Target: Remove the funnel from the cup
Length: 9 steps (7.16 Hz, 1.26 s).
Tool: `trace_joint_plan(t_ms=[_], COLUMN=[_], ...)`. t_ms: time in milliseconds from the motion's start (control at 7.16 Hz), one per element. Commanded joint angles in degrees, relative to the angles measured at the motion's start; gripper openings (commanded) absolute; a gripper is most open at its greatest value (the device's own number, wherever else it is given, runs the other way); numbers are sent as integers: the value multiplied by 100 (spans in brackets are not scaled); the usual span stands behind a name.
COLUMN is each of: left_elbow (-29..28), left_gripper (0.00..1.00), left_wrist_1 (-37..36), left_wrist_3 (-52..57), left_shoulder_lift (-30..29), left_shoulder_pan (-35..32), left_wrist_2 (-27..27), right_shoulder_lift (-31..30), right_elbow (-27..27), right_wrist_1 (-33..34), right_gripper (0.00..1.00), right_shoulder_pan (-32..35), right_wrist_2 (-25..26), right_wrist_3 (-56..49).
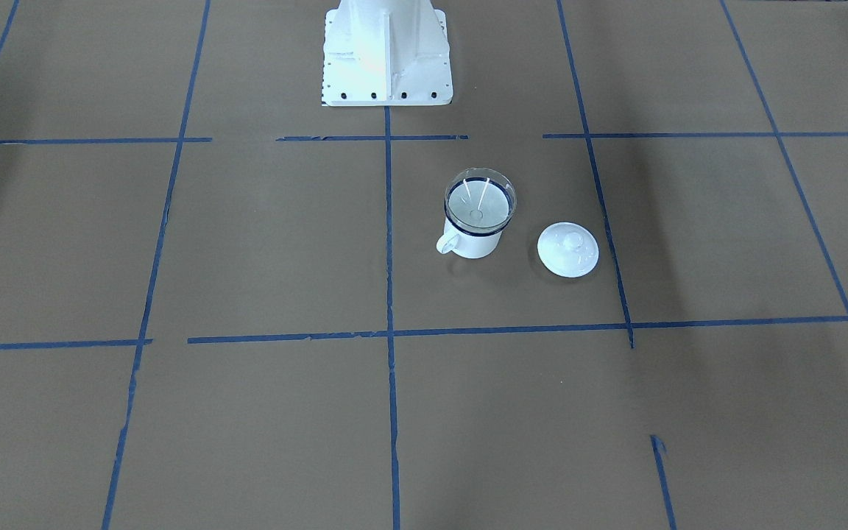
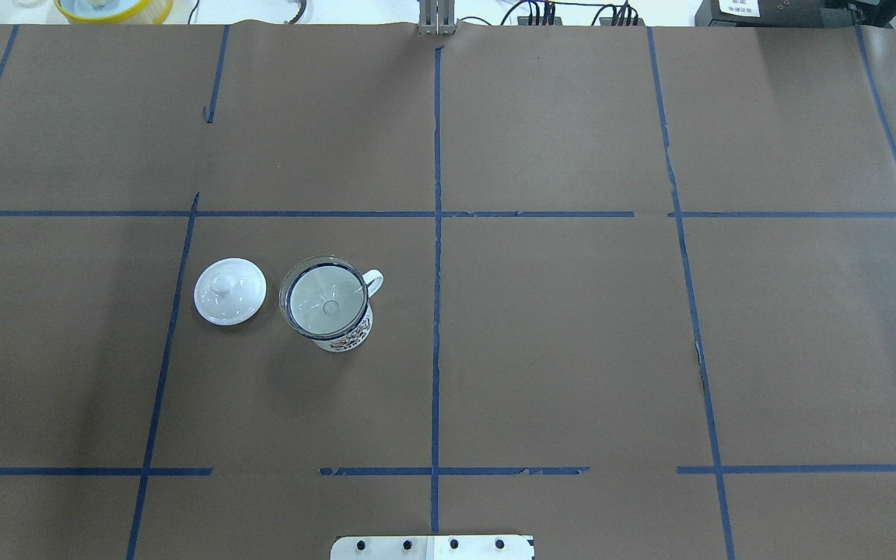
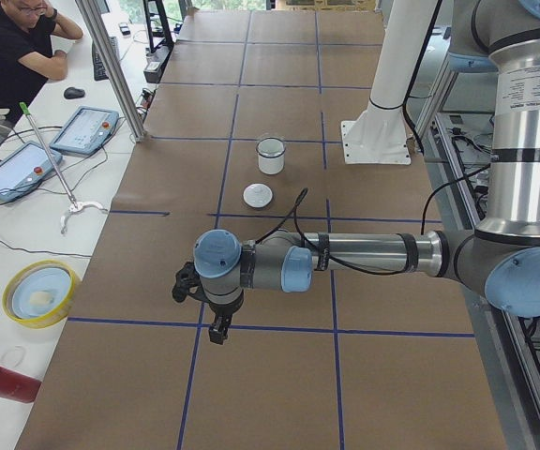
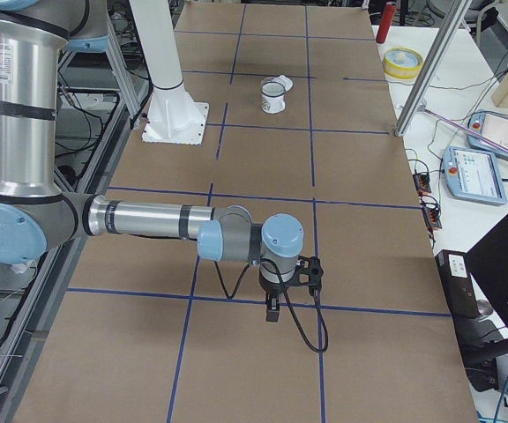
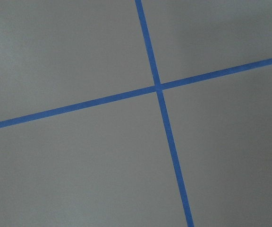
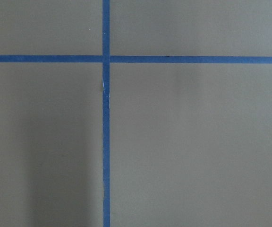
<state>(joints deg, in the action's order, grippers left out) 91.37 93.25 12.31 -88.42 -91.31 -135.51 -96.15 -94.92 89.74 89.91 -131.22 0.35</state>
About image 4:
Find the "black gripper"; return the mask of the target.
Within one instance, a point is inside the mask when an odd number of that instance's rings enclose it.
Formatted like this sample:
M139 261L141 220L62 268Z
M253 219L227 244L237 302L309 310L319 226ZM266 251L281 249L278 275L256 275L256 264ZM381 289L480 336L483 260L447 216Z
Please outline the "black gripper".
M263 282L262 288L265 290L265 320L277 323L280 317L280 296L283 294L283 289L280 284L272 282Z

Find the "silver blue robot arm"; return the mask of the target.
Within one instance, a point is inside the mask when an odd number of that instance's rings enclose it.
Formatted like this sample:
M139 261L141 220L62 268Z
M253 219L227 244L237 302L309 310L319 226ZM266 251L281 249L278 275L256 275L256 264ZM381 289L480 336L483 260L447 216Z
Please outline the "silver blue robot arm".
M30 262L83 235L193 240L205 260L257 266L266 318L276 321L302 268L295 217L257 225L240 206L113 201L56 185L58 56L105 49L108 29L102 1L0 1L0 263Z

